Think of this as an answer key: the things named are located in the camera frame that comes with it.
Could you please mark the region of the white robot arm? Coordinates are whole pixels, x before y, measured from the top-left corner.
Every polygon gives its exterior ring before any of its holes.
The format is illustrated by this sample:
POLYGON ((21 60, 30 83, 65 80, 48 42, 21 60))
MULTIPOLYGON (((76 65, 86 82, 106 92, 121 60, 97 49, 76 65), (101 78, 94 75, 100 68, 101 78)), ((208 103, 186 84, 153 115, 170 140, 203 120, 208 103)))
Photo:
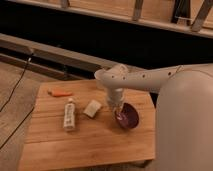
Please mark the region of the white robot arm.
POLYGON ((99 69, 108 104, 123 90, 156 93, 156 171, 213 171, 213 63, 131 72, 123 64, 99 69))

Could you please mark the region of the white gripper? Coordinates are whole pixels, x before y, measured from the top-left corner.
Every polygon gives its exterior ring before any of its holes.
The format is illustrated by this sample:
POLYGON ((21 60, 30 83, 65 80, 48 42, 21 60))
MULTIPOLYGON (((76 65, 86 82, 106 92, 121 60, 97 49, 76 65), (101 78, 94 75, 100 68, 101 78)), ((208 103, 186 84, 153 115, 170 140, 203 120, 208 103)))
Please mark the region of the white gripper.
POLYGON ((110 106, 111 114, 116 114, 116 119, 119 121, 124 119, 123 106, 121 106, 124 100, 123 92, 122 88, 107 90, 107 103, 110 106))

